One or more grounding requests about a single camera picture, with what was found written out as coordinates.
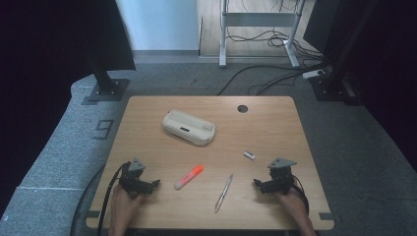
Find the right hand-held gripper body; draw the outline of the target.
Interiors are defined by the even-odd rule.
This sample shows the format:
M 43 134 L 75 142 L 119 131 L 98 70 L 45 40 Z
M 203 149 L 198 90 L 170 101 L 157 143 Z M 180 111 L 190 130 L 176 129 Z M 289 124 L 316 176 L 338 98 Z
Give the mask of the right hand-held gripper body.
M 276 158 L 268 165 L 271 180 L 268 184 L 271 193 L 280 192 L 286 194 L 294 183 L 291 166 L 296 162 L 284 158 Z

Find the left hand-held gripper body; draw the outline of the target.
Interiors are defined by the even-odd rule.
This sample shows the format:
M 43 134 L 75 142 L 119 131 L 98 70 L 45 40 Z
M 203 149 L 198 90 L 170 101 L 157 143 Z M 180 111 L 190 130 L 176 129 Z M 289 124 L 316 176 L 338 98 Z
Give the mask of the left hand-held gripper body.
M 138 195 L 144 194 L 145 189 L 151 188 L 150 183 L 140 180 L 145 169 L 146 167 L 137 158 L 123 165 L 119 184 L 130 198 L 136 198 Z

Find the orange highlighter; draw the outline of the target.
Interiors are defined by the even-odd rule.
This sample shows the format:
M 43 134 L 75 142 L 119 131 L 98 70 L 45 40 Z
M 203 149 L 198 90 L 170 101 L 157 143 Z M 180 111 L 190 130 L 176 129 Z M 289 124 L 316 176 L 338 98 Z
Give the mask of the orange highlighter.
M 181 179 L 179 179 L 174 184 L 175 190 L 180 190 L 184 186 L 186 186 L 191 180 L 193 180 L 196 176 L 198 176 L 202 171 L 204 170 L 204 167 L 202 165 L 195 166 L 190 172 L 188 172 L 186 175 L 184 175 Z

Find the silver pen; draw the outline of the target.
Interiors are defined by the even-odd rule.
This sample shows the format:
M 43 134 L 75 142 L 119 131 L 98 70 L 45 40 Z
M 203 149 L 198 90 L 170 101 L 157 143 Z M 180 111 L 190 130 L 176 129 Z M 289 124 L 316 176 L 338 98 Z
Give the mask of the silver pen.
M 225 186 L 224 186 L 224 188 L 222 190 L 222 193 L 220 194 L 220 196 L 219 196 L 219 198 L 218 198 L 218 200 L 217 200 L 217 202 L 216 202 L 216 204 L 214 206 L 214 213 L 218 213 L 219 212 L 219 210 L 221 208 L 221 205 L 222 205 L 222 202 L 224 201 L 224 198 L 225 198 L 225 196 L 226 196 L 226 194 L 228 192 L 228 189 L 229 189 L 229 187 L 230 187 L 230 185 L 232 183 L 233 175 L 234 174 L 231 174 L 228 177 L 228 179 L 227 179 L 227 181 L 225 183 Z

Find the beige pencil case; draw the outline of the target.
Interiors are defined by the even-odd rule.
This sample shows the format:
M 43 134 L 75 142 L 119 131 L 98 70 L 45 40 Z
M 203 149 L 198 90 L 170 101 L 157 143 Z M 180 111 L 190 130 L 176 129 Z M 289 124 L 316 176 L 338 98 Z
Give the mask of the beige pencil case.
M 179 110 L 170 110 L 162 120 L 164 131 L 195 146 L 206 146 L 215 135 L 215 125 L 202 118 Z

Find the person's left hand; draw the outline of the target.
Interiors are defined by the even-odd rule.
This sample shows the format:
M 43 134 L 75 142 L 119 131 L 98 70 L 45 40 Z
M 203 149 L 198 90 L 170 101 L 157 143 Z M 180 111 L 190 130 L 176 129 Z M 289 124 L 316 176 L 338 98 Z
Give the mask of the person's left hand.
M 142 195 L 132 199 L 120 185 L 117 185 L 112 193 L 111 228 L 126 228 L 138 213 L 144 199 Z

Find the person's right hand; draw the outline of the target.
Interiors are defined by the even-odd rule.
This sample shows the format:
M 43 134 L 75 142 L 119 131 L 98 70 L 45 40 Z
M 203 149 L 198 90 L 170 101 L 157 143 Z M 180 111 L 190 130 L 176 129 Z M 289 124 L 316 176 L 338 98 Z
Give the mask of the person's right hand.
M 298 224 L 306 223 L 309 219 L 305 205 L 297 191 L 290 189 L 286 194 L 273 194 L 284 211 Z

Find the white power strip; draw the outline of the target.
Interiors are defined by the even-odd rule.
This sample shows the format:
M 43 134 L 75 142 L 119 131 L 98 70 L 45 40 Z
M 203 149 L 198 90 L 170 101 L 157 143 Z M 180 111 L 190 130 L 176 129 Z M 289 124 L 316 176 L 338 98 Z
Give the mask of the white power strip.
M 325 73 L 326 72 L 324 70 L 309 71 L 309 72 L 303 73 L 302 78 L 305 79 L 305 80 L 307 80 L 307 79 L 310 79 L 310 78 L 322 76 Z

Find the dark curtain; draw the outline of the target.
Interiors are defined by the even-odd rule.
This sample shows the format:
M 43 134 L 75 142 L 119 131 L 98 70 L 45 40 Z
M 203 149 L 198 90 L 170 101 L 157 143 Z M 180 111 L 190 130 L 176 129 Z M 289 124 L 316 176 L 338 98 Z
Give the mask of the dark curtain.
M 116 0 L 0 0 L 0 213 L 95 70 L 132 70 Z
M 417 168 L 417 0 L 359 0 L 357 38 L 342 80 Z

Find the black stand with base plate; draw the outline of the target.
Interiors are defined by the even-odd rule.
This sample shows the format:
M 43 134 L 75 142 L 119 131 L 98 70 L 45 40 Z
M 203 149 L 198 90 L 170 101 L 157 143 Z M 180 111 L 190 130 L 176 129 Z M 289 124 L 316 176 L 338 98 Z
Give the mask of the black stand with base plate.
M 96 84 L 90 95 L 83 100 L 83 104 L 94 105 L 100 101 L 120 101 L 129 81 L 127 79 L 111 79 L 92 52 L 86 53 L 86 60 L 96 79 Z
M 346 98 L 342 80 L 361 21 L 359 5 L 359 0 L 317 0 L 314 5 L 304 38 L 331 66 L 330 73 L 310 80 L 317 100 L 343 101 Z

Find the white metal desk frame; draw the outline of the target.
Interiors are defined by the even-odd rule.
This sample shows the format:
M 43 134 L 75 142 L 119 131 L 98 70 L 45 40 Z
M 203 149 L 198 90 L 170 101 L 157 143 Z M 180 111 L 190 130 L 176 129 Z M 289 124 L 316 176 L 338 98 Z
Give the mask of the white metal desk frame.
M 306 0 L 298 0 L 294 12 L 285 13 L 229 13 L 227 10 L 228 0 L 220 0 L 220 25 L 221 37 L 219 44 L 219 67 L 225 68 L 227 63 L 226 55 L 226 33 L 229 27 L 273 27 L 291 28 L 290 35 L 283 40 L 287 57 L 294 68 L 300 66 L 294 49 L 295 34 L 297 32 Z

